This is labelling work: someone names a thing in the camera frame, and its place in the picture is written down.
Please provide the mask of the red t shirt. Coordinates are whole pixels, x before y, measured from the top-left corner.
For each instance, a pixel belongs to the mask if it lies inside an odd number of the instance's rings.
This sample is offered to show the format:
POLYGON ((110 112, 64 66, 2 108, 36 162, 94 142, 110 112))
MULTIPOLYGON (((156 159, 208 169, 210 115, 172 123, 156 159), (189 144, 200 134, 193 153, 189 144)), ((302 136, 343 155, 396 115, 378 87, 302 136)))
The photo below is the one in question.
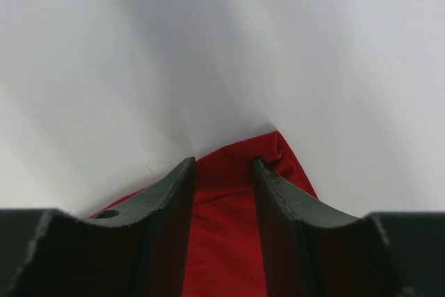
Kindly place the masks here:
POLYGON ((198 159, 183 296, 266 296, 252 181, 256 158, 316 195, 278 131, 227 145, 198 159))

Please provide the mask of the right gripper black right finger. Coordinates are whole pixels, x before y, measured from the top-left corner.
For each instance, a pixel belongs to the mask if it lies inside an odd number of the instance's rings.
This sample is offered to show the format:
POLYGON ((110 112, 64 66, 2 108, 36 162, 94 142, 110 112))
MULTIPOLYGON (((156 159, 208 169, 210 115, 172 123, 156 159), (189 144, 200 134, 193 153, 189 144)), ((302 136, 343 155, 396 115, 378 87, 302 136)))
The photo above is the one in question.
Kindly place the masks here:
POLYGON ((443 296, 444 214, 355 217, 252 164, 269 296, 443 296))

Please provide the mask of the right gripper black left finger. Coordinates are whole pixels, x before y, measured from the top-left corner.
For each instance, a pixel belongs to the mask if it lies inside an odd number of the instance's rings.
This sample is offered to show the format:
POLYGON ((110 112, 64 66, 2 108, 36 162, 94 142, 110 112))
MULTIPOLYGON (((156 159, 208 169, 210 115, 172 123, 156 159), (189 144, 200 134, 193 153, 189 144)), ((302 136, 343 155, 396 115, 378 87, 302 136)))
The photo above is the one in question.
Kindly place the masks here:
POLYGON ((2 296, 180 296, 195 160, 92 218, 1 211, 2 296))

